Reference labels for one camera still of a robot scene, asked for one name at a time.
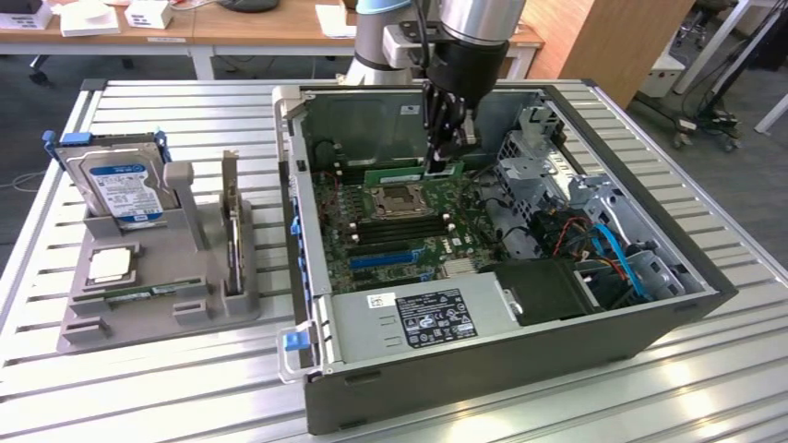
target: paper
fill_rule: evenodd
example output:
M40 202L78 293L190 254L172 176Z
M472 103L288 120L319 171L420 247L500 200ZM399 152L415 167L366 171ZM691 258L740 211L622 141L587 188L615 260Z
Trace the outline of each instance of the paper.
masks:
M332 39L356 38L356 27L346 24L346 11L342 6L315 5L323 35Z

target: cardboard box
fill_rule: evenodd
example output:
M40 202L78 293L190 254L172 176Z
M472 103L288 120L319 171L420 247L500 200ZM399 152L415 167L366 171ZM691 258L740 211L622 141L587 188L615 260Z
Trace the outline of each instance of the cardboard box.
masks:
M46 30L52 9L40 0L22 0L0 4L0 29Z
M126 21L134 28L163 30L172 20L172 9L166 0L134 0L126 8Z

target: aluminum extrusion table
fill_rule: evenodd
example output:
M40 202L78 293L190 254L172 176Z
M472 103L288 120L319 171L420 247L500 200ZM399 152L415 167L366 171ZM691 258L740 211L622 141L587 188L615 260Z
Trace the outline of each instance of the aluminum extrusion table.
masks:
M66 130L110 134L160 126L174 159L195 162L202 200L218 197L222 151L239 150L264 313L242 329L58 355L84 205L52 165L0 281L0 305L6 301L10 307L0 336L0 438L604 443L788 438L786 270L602 91L571 80L556 81L556 87L740 294L630 361L330 436L306 434L302 386L280 383L275 358L275 331L291 324L294 310L274 83L111 81L103 90L80 93ZM568 137L579 162L594 171L594 157L574 134Z

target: sticker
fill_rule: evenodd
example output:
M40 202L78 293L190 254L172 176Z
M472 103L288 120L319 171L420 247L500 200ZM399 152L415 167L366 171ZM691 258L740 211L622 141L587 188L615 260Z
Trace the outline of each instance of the sticker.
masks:
M370 309L375 309L376 307L394 306L395 299L396 293L376 293L372 295L367 295L367 303L370 304Z
M399 108L400 115L419 115L422 111L422 106L418 104L403 104Z
M459 289L396 299L411 348L475 337L476 327Z
M146 186L146 166L139 163L103 166L91 168L90 174L116 219L124 222L147 222L162 217L159 196Z
M399 175L396 177L382 177L380 183L418 182L419 180L422 180L420 174Z
M186 39L180 37L148 37L151 43L186 43Z

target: blue hard drive label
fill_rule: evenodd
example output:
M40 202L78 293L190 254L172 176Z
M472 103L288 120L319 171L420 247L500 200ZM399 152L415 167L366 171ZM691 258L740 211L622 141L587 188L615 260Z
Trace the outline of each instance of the blue hard drive label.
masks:
M112 216L124 222L148 222L162 217L163 209L155 189L147 184L144 165L124 164L90 169Z

